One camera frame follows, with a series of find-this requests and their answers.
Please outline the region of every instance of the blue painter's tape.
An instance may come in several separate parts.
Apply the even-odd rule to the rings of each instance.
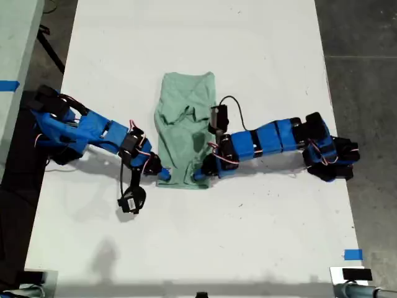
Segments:
[[[15,92],[18,87],[18,81],[0,81],[0,91]]]
[[[345,250],[345,261],[362,261],[362,250]]]

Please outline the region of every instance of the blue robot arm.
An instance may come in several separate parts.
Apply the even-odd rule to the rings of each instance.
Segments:
[[[209,143],[213,152],[194,173],[196,181],[206,176],[222,178],[234,174],[245,160],[303,150],[308,172],[330,182],[335,178],[352,178],[352,164],[360,158],[357,143],[332,137],[317,112],[306,116],[305,123],[299,118],[276,120],[255,130],[232,134],[226,134],[228,123],[227,107],[213,107],[208,130],[216,135],[216,144]]]
[[[151,152],[144,132],[134,125],[128,129],[47,86],[39,88],[28,108],[37,121],[36,144],[45,147],[49,157],[59,165],[82,157],[88,145],[121,157],[121,170],[125,165],[132,171],[130,187],[125,192],[122,190],[118,200],[125,213],[137,214],[145,203],[145,190],[139,186],[142,173],[158,175],[166,181],[171,178],[168,170],[161,166],[158,155]],[[74,110],[80,113],[79,119]]]

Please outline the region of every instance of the white tabletop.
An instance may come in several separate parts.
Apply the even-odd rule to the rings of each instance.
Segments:
[[[336,134],[313,0],[79,1],[63,93],[134,119],[156,150],[172,71],[214,72],[217,100],[236,96],[248,129],[318,111]],[[241,130],[229,111],[229,132]],[[357,248],[346,183],[288,170],[300,163],[262,158],[200,191],[143,179],[134,220],[116,211],[119,158],[93,148],[50,163],[26,267],[59,271],[57,297],[331,297],[329,267],[360,265],[343,260]]]
[[[44,0],[0,0],[0,81],[18,81],[15,92],[0,92],[0,182],[17,120]]]

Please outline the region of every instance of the black cable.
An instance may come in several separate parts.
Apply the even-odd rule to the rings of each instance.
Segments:
[[[61,61],[59,56],[54,51],[53,47],[50,45],[48,40],[45,38],[43,31],[39,30],[37,32],[37,40],[42,44],[44,50],[47,52],[48,56],[54,61],[56,67],[63,74],[65,72],[65,64]]]
[[[45,163],[45,166],[48,166],[48,164],[51,162],[51,159],[53,159],[53,157],[57,157],[58,155],[63,154],[67,149],[69,148],[69,145],[66,145],[65,147],[62,148],[62,150],[60,150],[58,153],[52,154],[52,155],[48,155],[47,161]]]
[[[281,139],[281,135],[280,135],[279,125],[277,124],[277,121],[273,121],[273,123],[274,123],[275,131],[277,132],[277,136],[279,137],[279,141],[280,141],[280,147],[281,147],[280,153],[283,153],[284,146],[283,146],[283,140]]]
[[[89,109],[82,104],[81,102],[75,100],[73,97],[60,93],[58,95],[58,97],[66,100],[66,102],[69,104],[70,107],[72,107],[73,109],[77,110],[82,116],[87,116]]]
[[[57,10],[57,8],[58,8],[58,5],[57,5],[57,3],[55,2],[55,0],[49,0],[50,2],[52,2],[53,4],[54,4],[54,8],[53,9],[50,9],[49,11],[45,11],[45,12],[43,12],[43,14],[52,14],[54,11],[56,11]]]
[[[381,287],[376,287],[373,292],[372,292],[372,297],[373,298],[378,298],[378,292],[383,291]]]
[[[232,96],[232,95],[227,95],[227,96],[225,96],[225,97],[221,100],[221,102],[219,103],[219,105],[221,105],[222,102],[223,102],[226,98],[232,98],[232,99],[237,103],[238,110],[239,110],[239,112],[240,112],[241,124],[243,125],[244,130],[248,130],[248,129],[246,128],[245,124],[244,124],[243,113],[241,112],[240,104],[239,104],[239,102],[237,101],[237,99],[236,99],[234,96]]]
[[[4,261],[6,259],[6,248],[4,245],[4,232],[2,231],[2,220],[0,213],[0,261]]]
[[[121,153],[121,158],[122,158],[122,164],[120,166],[120,192],[121,192],[121,198],[124,198],[124,190],[123,190],[123,169],[124,169],[124,152],[120,151]]]
[[[62,122],[64,124],[68,124],[68,125],[70,125],[72,127],[77,127],[78,126],[78,123],[76,123],[75,121],[72,121],[72,120],[60,121],[60,122]]]

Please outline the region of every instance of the green cloth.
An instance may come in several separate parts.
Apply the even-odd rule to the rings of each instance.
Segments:
[[[192,175],[211,152],[207,142],[215,140],[208,132],[210,110],[214,105],[213,73],[201,76],[164,75],[154,121],[159,132],[161,164],[170,169],[171,180],[158,180],[158,186],[185,189],[209,187],[208,179],[195,182]]]

